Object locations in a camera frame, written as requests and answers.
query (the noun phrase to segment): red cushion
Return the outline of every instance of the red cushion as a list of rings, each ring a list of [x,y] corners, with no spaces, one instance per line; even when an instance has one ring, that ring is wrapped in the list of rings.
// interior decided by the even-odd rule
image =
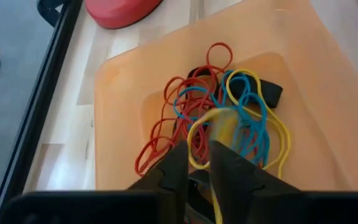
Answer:
[[[162,0],[85,0],[93,19],[105,28],[129,26],[150,14]]]

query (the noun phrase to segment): black metal frame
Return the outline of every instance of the black metal frame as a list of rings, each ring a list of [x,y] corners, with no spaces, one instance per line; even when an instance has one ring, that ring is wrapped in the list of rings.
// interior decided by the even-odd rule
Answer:
[[[0,209],[9,199],[20,195],[25,186],[82,2],[65,1],[54,25],[55,30],[1,184]]]

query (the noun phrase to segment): orange tray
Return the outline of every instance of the orange tray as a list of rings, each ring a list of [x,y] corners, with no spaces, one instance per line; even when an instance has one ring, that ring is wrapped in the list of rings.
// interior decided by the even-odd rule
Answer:
[[[358,74],[300,0],[246,0],[104,63],[94,102],[97,189],[124,189],[139,178],[134,161],[159,119],[166,82],[204,65],[215,42],[231,46],[231,68],[284,89],[275,112],[293,147],[283,180],[305,190],[358,190]],[[227,57],[216,49],[211,62],[224,65]],[[165,114],[175,117],[171,108]],[[273,158],[278,143],[271,138]]]

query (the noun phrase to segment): gray carpet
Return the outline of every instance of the gray carpet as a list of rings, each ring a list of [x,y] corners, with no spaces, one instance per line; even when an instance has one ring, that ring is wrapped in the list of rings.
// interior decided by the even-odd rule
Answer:
[[[0,186],[52,32],[36,0],[0,0]]]

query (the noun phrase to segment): floor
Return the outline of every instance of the floor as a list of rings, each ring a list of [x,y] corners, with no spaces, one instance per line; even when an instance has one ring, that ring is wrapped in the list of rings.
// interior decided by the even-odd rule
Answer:
[[[0,0],[0,186],[53,33],[36,3]]]
[[[94,74],[108,58],[158,39],[239,0],[164,2],[119,30],[96,25],[82,7],[25,191],[94,189]],[[311,0],[358,71],[358,0]]]

